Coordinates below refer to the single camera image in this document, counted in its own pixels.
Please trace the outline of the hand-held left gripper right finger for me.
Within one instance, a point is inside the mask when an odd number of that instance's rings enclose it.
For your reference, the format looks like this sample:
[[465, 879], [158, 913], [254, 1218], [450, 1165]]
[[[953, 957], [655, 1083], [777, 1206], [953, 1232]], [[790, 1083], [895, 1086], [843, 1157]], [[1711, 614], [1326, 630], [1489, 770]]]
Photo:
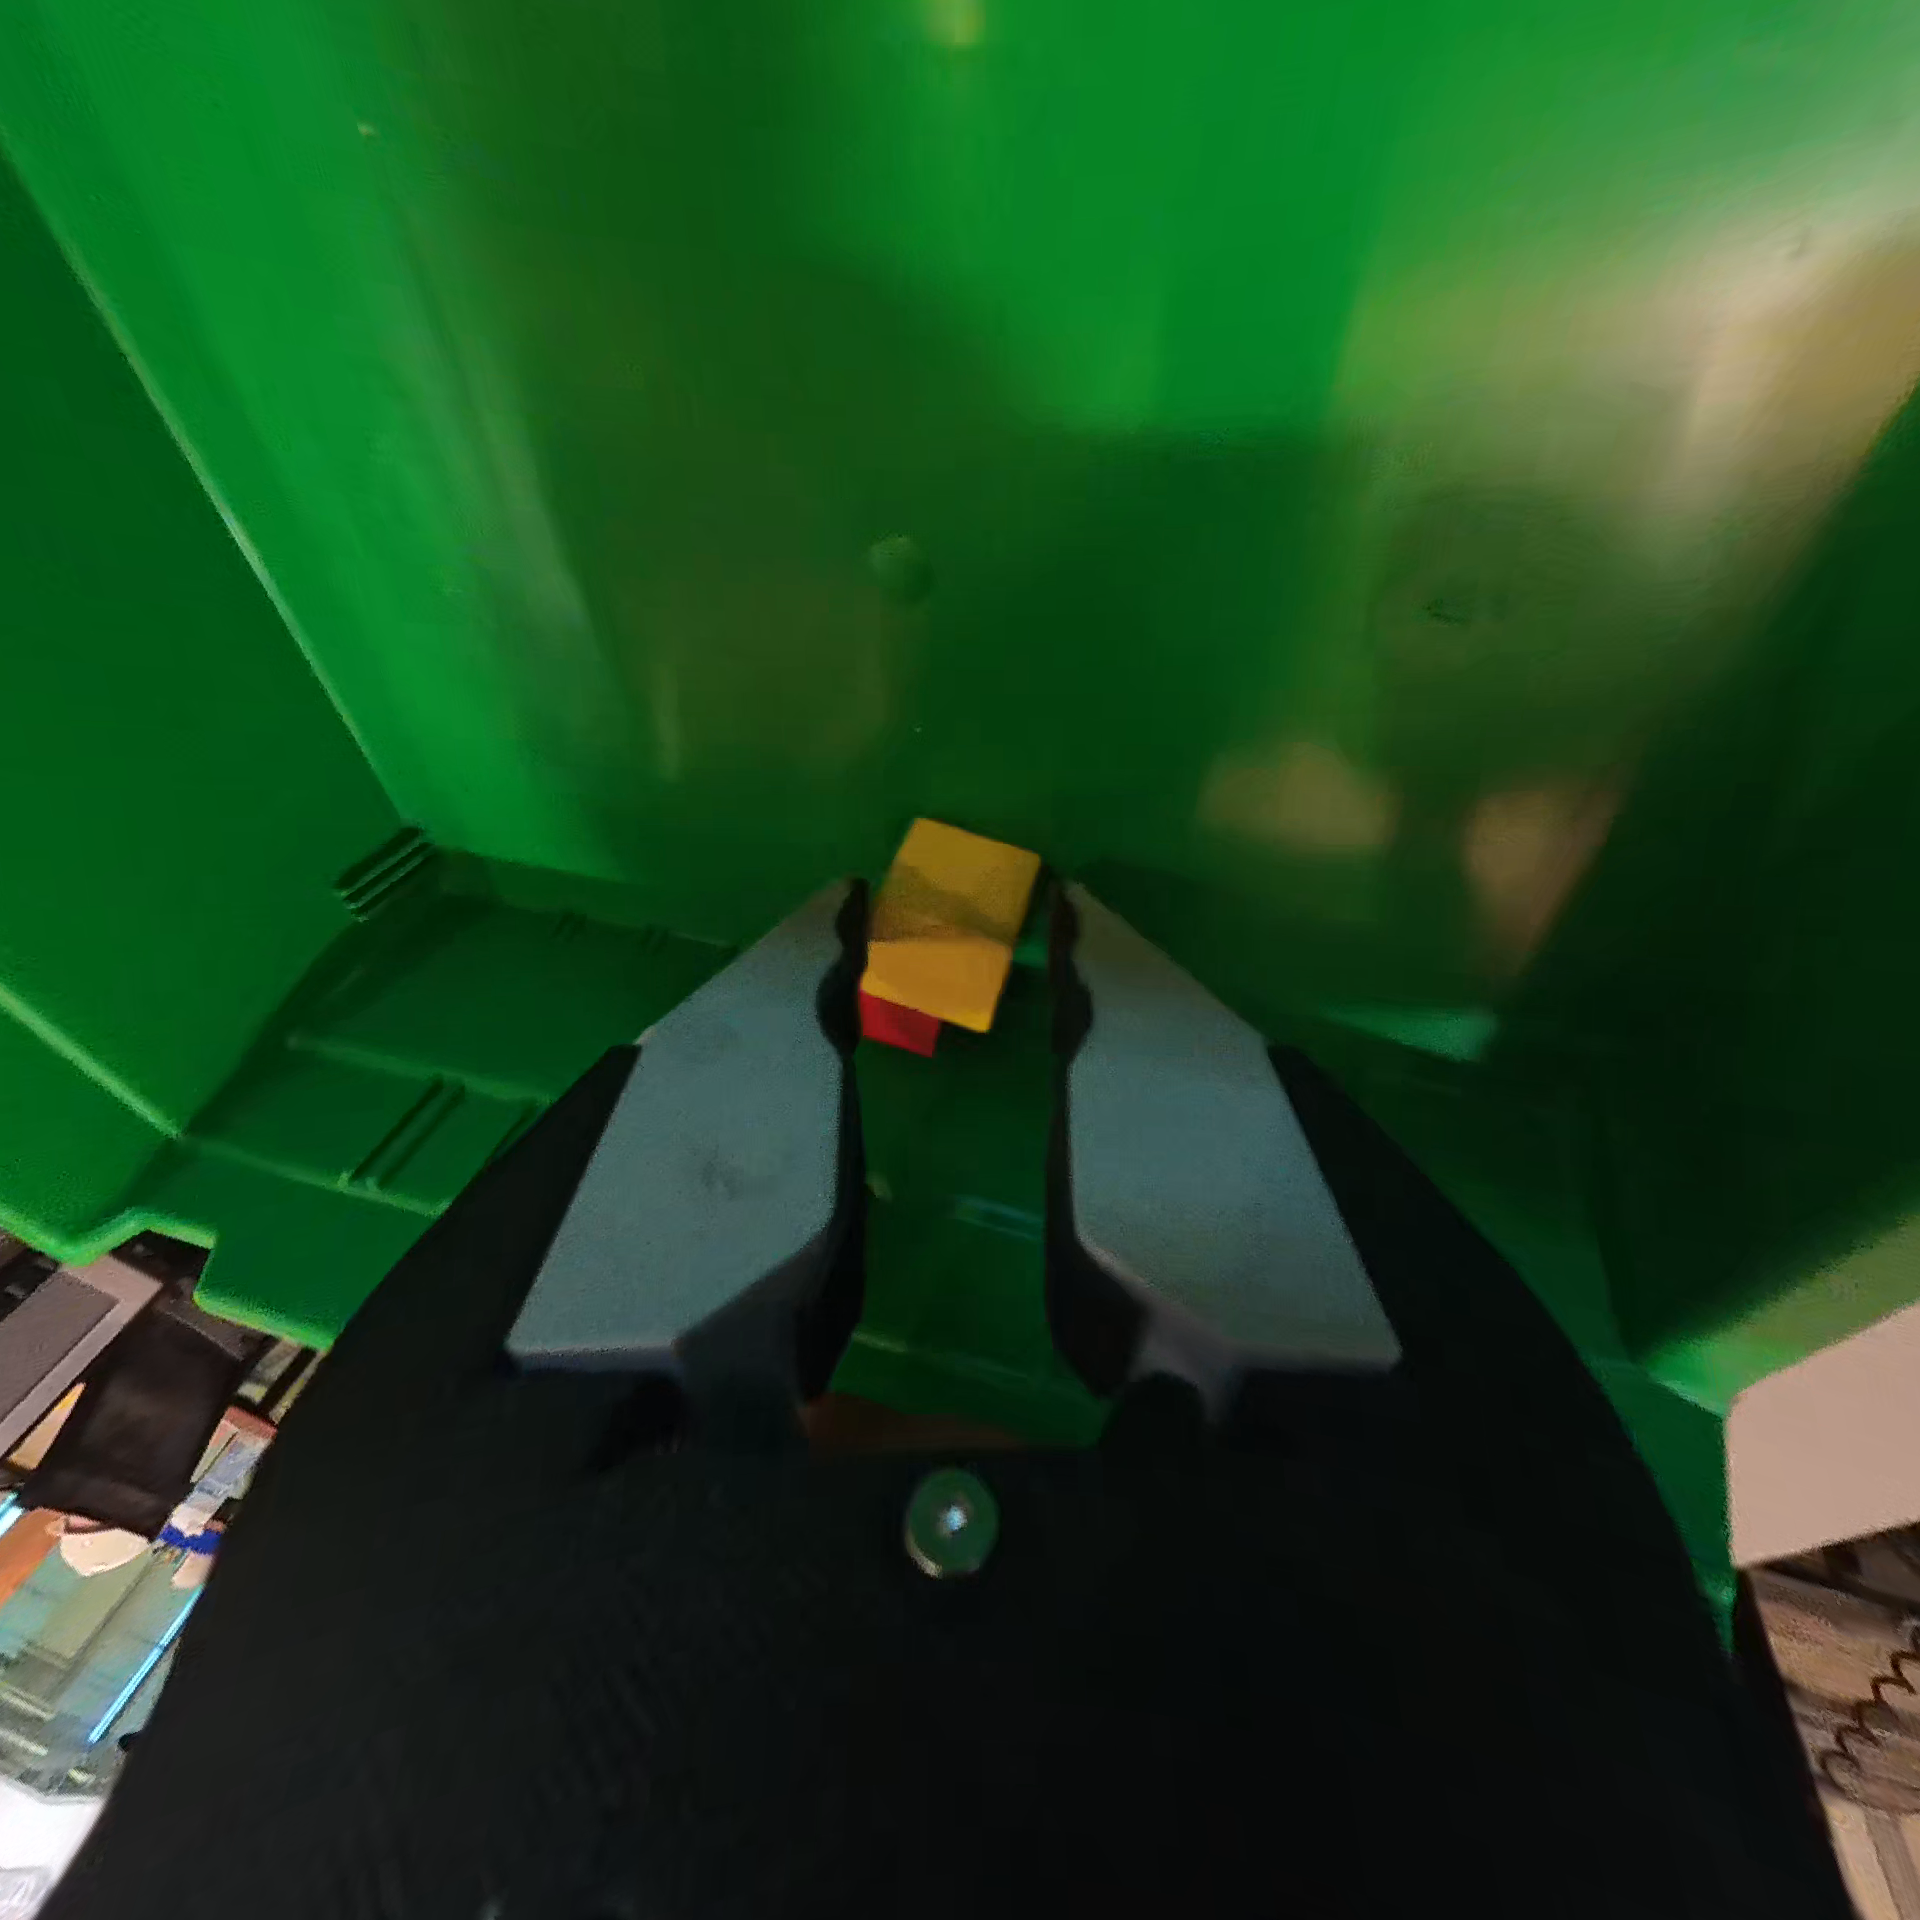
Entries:
[[1082, 882], [1052, 897], [1046, 1305], [1107, 1400], [1384, 1378], [1401, 1341], [1252, 1024]]

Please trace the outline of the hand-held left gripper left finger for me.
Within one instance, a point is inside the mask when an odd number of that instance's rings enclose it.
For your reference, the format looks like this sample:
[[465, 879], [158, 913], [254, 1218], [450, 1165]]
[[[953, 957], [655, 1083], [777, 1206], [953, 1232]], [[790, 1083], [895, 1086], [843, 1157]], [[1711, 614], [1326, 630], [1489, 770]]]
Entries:
[[864, 1299], [868, 886], [809, 895], [640, 1033], [508, 1334], [524, 1373], [668, 1387], [706, 1445], [796, 1445]]

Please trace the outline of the yellow cube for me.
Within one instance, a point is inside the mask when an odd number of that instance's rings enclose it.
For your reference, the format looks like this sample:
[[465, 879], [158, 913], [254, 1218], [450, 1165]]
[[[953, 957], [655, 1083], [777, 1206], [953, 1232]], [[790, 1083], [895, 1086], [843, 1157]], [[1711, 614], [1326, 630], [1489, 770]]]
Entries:
[[871, 906], [864, 1001], [915, 1024], [987, 1035], [1041, 873], [1031, 848], [918, 817]]

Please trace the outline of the green plastic bin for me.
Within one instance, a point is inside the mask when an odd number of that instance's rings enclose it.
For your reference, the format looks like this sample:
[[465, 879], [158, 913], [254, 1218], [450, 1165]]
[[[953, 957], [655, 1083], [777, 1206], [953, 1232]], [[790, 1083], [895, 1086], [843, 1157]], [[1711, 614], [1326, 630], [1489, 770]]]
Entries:
[[4, 1232], [328, 1343], [918, 817], [1332, 1071], [1729, 1615], [1915, 1299], [1915, 3], [4, 3]]

